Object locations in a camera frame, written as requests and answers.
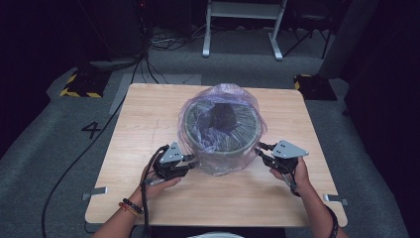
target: wristband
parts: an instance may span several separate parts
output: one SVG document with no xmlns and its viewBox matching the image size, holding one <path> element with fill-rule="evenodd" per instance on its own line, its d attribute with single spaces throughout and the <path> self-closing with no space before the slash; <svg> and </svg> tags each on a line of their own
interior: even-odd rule
<svg viewBox="0 0 420 238">
<path fill-rule="evenodd" d="M 334 211 L 329 206 L 325 205 L 325 207 L 327 207 L 328 212 L 330 212 L 330 215 L 333 218 L 333 230 L 331 231 L 330 238 L 336 238 L 337 233 L 339 232 L 339 222 L 337 220 L 336 213 L 334 213 Z"/>
<path fill-rule="evenodd" d="M 141 215 L 139 214 L 139 212 L 137 212 L 135 209 L 133 209 L 133 207 L 129 206 L 128 204 L 124 203 L 124 202 L 120 202 L 118 203 L 118 205 L 121 207 L 121 209 L 123 209 L 124 211 L 130 211 L 131 213 L 133 213 L 135 216 L 140 217 Z"/>
<path fill-rule="evenodd" d="M 131 206 L 134 210 L 136 210 L 139 214 L 143 214 L 143 211 L 141 208 L 139 208 L 135 203 L 131 202 L 131 200 L 124 198 L 123 199 L 124 203 L 126 203 L 127 205 Z"/>
</svg>

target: black curtain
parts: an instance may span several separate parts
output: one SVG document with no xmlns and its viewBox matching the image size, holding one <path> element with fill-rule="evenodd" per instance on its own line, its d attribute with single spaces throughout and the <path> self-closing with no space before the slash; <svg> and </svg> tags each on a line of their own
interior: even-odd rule
<svg viewBox="0 0 420 238">
<path fill-rule="evenodd" d="M 419 13 L 419 1 L 381 0 L 342 73 L 351 118 L 410 237 L 420 237 Z"/>
</svg>

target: wrapped object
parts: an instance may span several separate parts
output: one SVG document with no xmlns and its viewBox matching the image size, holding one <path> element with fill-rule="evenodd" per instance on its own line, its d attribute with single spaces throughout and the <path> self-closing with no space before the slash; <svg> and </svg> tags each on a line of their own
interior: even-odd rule
<svg viewBox="0 0 420 238">
<path fill-rule="evenodd" d="M 205 174 L 222 176 L 247 167 L 266 132 L 257 100 L 236 84 L 198 93 L 181 108 L 178 138 Z"/>
</svg>

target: cylindrical object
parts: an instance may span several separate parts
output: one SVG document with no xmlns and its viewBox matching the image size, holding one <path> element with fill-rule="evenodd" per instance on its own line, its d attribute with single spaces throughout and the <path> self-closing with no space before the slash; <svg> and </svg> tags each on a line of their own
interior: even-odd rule
<svg viewBox="0 0 420 238">
<path fill-rule="evenodd" d="M 254 160 L 254 147 L 265 131 L 257 100 L 235 84 L 219 84 L 185 103 L 178 136 L 201 171 L 221 176 Z"/>
</svg>

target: chair leg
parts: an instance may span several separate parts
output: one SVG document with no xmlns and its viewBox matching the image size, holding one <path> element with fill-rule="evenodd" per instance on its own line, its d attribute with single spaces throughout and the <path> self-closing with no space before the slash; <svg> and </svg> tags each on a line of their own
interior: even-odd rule
<svg viewBox="0 0 420 238">
<path fill-rule="evenodd" d="M 332 33 L 332 31 L 331 30 L 328 30 L 327 40 L 326 40 L 326 43 L 325 43 L 324 51 L 322 52 L 322 56 L 321 56 L 321 59 L 322 60 L 324 59 L 325 53 L 327 52 L 328 43 L 330 42 L 331 33 Z"/>
<path fill-rule="evenodd" d="M 283 56 L 286 57 L 287 54 L 293 51 L 293 49 L 295 49 L 301 42 L 303 42 L 303 40 L 305 40 L 310 34 L 311 32 L 308 32 L 303 38 L 301 38 L 296 44 L 294 44 L 293 47 L 291 47 Z"/>
</svg>

